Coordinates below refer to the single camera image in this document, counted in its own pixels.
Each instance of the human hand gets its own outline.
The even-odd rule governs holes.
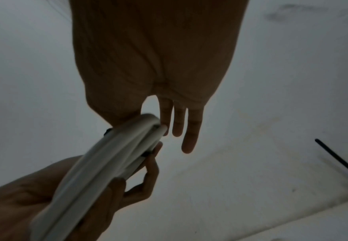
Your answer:
[[[146,166],[147,173],[142,184],[125,192],[125,180],[113,179],[66,240],[97,240],[109,227],[117,210],[147,199],[158,177],[155,156],[161,147],[162,143],[159,143],[138,168]],[[49,205],[60,181],[79,158],[59,161],[0,187],[0,241],[29,239],[31,221]]]
[[[248,0],[70,0],[88,105],[113,126],[156,95],[162,124],[190,153],[231,62]]]

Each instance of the wrinkled skin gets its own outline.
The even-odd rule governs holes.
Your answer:
[[[89,106],[113,126],[156,95],[161,122],[195,147],[207,101],[235,49],[248,0],[70,0]]]
[[[116,211],[147,199],[158,177],[155,156],[161,147],[159,143],[138,168],[147,170],[142,184],[125,192],[125,180],[113,179],[66,241],[96,241]],[[79,158],[64,159],[0,187],[0,241],[29,240],[32,220],[49,205],[60,181]]]

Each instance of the white plastic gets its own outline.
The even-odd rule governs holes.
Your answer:
[[[166,130],[157,117],[144,114],[106,134],[65,175],[51,204],[33,220],[30,240],[63,241],[109,182],[128,179]]]

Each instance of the black stick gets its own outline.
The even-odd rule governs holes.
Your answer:
[[[315,142],[318,143],[325,151],[327,151],[331,156],[333,156],[338,162],[345,166],[348,169],[348,163],[343,160],[337,153],[333,152],[328,146],[326,146],[321,140],[315,139]]]

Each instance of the skin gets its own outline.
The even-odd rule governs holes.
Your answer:
[[[116,211],[150,197],[159,174],[155,156],[161,147],[158,144],[138,168],[147,170],[142,184],[125,192],[125,180],[113,179],[66,240],[97,240]],[[64,159],[0,187],[0,241],[28,240],[33,218],[49,205],[60,181],[79,158]]]
[[[70,0],[89,106],[113,126],[156,95],[161,122],[194,149],[204,107],[231,62],[248,0]]]

